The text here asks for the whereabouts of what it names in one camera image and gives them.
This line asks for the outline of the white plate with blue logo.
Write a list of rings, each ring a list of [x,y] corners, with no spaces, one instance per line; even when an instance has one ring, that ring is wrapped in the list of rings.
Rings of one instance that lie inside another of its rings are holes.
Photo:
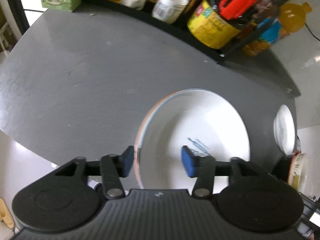
[[[191,191],[195,179],[184,169],[183,146],[217,161],[250,160],[247,129],[236,109],[211,91],[180,90],[157,102],[140,125],[134,161],[139,187]]]

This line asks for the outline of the black bowl with red rim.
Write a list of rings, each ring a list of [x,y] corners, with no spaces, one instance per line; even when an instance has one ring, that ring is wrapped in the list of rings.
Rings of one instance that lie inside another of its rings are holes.
[[[299,151],[285,155],[278,160],[271,174],[303,192],[308,176],[308,158]]]

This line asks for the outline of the white bowl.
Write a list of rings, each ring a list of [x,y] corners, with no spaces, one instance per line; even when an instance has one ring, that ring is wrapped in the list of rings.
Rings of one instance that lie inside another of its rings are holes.
[[[295,146],[296,130],[290,109],[281,105],[273,122],[273,133],[276,144],[285,154],[291,154]]]

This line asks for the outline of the white capped jar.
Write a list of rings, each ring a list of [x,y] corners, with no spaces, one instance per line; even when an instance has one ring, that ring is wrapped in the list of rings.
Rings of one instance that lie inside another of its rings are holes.
[[[174,23],[189,0],[158,0],[152,11],[152,17],[167,24]]]

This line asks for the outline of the orange juice bottle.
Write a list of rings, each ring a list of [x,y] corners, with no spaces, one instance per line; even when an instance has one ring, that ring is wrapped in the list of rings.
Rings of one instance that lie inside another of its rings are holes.
[[[280,7],[278,18],[256,40],[243,47],[248,56],[256,56],[267,50],[272,44],[299,31],[306,22],[306,15],[312,12],[308,2],[301,5],[286,3]]]

